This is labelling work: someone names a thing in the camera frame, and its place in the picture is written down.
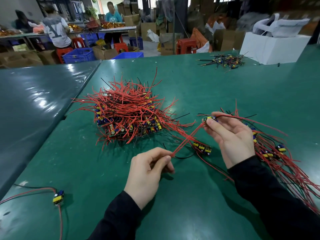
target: hand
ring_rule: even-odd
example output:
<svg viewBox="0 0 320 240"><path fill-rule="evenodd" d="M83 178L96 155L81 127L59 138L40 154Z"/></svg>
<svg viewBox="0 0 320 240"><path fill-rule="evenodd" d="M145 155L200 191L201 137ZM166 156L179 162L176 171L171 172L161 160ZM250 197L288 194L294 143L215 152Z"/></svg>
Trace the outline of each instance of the hand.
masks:
<svg viewBox="0 0 320 240"><path fill-rule="evenodd" d="M170 154L172 152L157 147L131 159L124 191L131 196L141 210L154 198L161 173L174 173Z"/></svg>
<svg viewBox="0 0 320 240"><path fill-rule="evenodd" d="M229 169L255 154L252 130L236 118L212 112L217 121L208 118L204 130L218 143L222 158Z"/></svg>

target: white t-shirt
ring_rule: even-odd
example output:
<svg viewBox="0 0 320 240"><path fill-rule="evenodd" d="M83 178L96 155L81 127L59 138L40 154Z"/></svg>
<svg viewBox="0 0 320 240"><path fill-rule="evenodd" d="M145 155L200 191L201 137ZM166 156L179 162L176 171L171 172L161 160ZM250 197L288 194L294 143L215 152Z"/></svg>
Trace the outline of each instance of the white t-shirt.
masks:
<svg viewBox="0 0 320 240"><path fill-rule="evenodd" d="M49 35L55 47L64 48L71 44L71 39L67 36L64 27L68 24L59 15L46 17L42 21L43 31Z"/></svg>

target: green plant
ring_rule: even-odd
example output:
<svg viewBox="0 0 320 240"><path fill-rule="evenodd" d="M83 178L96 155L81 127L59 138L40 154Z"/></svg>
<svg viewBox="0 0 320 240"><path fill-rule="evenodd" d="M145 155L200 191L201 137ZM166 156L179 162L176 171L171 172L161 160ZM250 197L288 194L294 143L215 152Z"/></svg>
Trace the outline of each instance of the green plant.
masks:
<svg viewBox="0 0 320 240"><path fill-rule="evenodd" d="M89 17L93 17L94 19L98 19L97 10L96 10L94 7L86 7L86 8L85 8L85 13L86 13Z"/></svg>

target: orange sack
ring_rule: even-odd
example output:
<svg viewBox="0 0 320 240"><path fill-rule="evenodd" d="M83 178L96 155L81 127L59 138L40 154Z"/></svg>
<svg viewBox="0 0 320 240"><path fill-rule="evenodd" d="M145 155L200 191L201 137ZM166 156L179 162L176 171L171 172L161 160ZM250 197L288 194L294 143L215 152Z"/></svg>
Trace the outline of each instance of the orange sack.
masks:
<svg viewBox="0 0 320 240"><path fill-rule="evenodd" d="M202 46L204 46L208 42L208 40L202 35L202 33L200 33L200 31L197 28L193 28L190 39L196 40L198 49L200 49ZM209 47L208 52L212 52L211 45Z"/></svg>

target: black long-sleeve shirt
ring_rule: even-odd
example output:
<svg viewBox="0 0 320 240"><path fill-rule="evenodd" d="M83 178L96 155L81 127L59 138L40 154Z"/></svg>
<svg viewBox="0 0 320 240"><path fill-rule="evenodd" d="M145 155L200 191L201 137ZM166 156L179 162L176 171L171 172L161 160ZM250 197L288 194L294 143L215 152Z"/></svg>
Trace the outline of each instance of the black long-sleeve shirt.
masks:
<svg viewBox="0 0 320 240"><path fill-rule="evenodd" d="M250 201L274 239L320 239L320 218L292 196L256 156L228 170L239 195ZM122 191L108 206L89 240L135 239L141 210Z"/></svg>

